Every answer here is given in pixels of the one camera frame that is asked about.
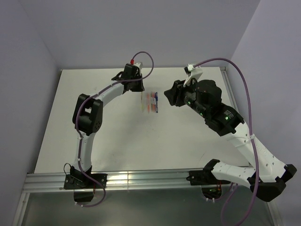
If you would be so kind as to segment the yellow highlighter pen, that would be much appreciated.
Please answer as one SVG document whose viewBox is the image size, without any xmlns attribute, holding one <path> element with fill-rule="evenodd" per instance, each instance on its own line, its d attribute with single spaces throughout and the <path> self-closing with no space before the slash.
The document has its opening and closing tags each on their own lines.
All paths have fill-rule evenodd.
<svg viewBox="0 0 301 226">
<path fill-rule="evenodd" d="M 141 111 L 144 112 L 144 92 L 141 92 Z"/>
</svg>

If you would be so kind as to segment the blue pen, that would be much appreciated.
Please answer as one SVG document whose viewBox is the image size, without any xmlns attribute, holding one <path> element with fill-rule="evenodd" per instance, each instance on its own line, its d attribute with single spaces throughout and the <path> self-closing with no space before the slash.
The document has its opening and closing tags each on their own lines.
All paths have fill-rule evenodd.
<svg viewBox="0 0 301 226">
<path fill-rule="evenodd" d="M 155 92 L 155 112 L 158 113 L 158 93 Z"/>
</svg>

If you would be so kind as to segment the red highlighter pen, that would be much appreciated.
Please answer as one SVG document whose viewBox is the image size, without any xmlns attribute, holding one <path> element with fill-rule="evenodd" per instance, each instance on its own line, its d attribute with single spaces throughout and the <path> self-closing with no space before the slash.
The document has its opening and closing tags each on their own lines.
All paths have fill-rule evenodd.
<svg viewBox="0 0 301 226">
<path fill-rule="evenodd" d="M 155 92 L 151 92 L 151 109 L 152 112 L 156 112 L 156 98 L 155 98 Z"/>
</svg>

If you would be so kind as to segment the orange highlighter pen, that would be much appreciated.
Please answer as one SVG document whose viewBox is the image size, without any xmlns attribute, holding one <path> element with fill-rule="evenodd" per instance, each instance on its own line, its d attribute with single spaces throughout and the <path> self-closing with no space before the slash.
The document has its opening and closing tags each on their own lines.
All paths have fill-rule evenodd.
<svg viewBox="0 0 301 226">
<path fill-rule="evenodd" d="M 150 94 L 149 93 L 146 94 L 146 103 L 147 103 L 147 111 L 148 111 L 148 113 L 150 113 L 150 111 L 151 111 L 151 100 L 150 100 Z"/>
</svg>

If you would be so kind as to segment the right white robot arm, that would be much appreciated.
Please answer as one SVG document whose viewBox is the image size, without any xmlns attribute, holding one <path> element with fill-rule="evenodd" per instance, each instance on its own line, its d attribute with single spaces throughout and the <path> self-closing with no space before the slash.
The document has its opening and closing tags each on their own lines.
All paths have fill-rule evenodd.
<svg viewBox="0 0 301 226">
<path fill-rule="evenodd" d="M 243 117 L 222 103 L 222 90 L 215 81 L 193 81 L 186 86 L 184 81 L 177 80 L 164 95 L 171 106 L 187 105 L 202 116 L 211 130 L 230 142 L 250 163 L 249 167 L 238 167 L 212 159 L 202 170 L 189 172 L 186 179 L 192 186 L 233 182 L 255 191 L 265 202 L 274 200 L 284 191 L 286 182 L 297 169 L 275 157 L 250 133 Z"/>
</svg>

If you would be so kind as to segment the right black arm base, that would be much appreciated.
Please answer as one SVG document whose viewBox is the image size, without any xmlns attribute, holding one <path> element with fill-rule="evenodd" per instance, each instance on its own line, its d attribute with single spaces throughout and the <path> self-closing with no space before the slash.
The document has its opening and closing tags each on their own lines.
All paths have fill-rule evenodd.
<svg viewBox="0 0 301 226">
<path fill-rule="evenodd" d="M 201 186 L 203 199 L 212 203 L 221 200 L 233 187 L 229 181 L 216 179 L 209 168 L 190 170 L 186 180 L 191 186 Z"/>
</svg>

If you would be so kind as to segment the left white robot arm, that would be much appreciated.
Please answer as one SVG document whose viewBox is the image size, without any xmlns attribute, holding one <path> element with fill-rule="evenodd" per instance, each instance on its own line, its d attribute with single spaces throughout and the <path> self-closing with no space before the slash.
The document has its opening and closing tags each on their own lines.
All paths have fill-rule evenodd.
<svg viewBox="0 0 301 226">
<path fill-rule="evenodd" d="M 111 84 L 93 95 L 81 94 L 78 97 L 72 122 L 79 135 L 78 150 L 70 175 L 75 183 L 86 188 L 92 182 L 91 154 L 96 133 L 103 122 L 103 109 L 114 98 L 127 91 L 144 91 L 141 62 L 126 64 L 123 71 L 111 79 Z"/>
</svg>

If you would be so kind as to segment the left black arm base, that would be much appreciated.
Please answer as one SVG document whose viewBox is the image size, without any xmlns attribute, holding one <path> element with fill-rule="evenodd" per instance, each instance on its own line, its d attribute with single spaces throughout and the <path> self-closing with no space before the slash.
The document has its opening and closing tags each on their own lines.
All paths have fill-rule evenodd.
<svg viewBox="0 0 301 226">
<path fill-rule="evenodd" d="M 92 167 L 88 169 L 86 174 L 93 180 L 87 178 L 81 171 L 76 170 L 71 166 L 70 173 L 65 174 L 64 190 L 74 190 L 73 198 L 75 202 L 91 202 L 94 198 L 95 189 L 106 187 L 107 174 L 91 173 Z"/>
</svg>

